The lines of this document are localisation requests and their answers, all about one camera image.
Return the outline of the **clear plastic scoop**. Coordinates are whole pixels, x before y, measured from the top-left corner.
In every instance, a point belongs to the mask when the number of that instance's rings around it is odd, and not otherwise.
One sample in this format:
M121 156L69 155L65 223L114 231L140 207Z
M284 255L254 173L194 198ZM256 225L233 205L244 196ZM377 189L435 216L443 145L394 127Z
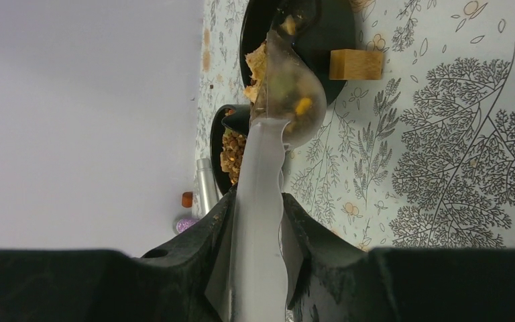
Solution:
M209 297L223 321L283 321L288 275L280 245L282 167L288 149L309 141L327 110L325 90L286 32L266 36L266 73L253 106L223 249L224 286Z

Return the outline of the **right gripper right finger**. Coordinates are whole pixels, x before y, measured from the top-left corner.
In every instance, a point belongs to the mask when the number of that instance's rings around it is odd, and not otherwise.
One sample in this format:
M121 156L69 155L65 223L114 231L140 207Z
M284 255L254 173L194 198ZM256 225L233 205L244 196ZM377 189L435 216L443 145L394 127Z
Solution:
M296 321L515 321L515 249L362 251L283 194Z

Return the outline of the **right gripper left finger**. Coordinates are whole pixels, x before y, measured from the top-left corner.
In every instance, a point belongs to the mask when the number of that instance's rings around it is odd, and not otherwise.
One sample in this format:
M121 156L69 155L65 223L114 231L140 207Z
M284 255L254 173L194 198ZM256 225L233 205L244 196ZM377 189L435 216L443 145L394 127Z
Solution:
M115 250L0 250L0 321L218 321L205 291L236 192L139 258Z

